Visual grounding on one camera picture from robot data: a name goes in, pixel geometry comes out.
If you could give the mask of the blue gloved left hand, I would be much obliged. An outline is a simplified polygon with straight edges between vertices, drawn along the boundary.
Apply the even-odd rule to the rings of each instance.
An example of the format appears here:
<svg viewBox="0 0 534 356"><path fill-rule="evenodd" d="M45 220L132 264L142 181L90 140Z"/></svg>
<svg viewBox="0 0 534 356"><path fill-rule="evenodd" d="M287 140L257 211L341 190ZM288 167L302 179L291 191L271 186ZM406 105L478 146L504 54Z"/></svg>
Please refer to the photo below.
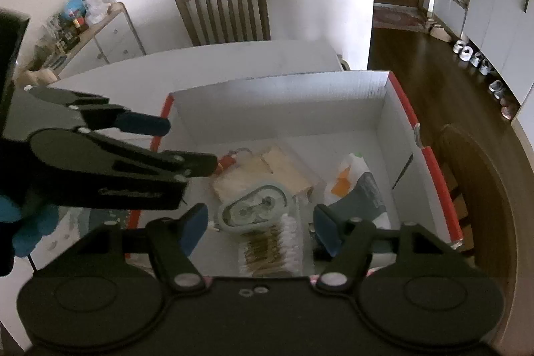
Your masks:
<svg viewBox="0 0 534 356"><path fill-rule="evenodd" d="M32 253L39 241L51 235L59 223L59 208L40 199L16 205L1 197L1 253L8 258L23 258Z"/></svg>

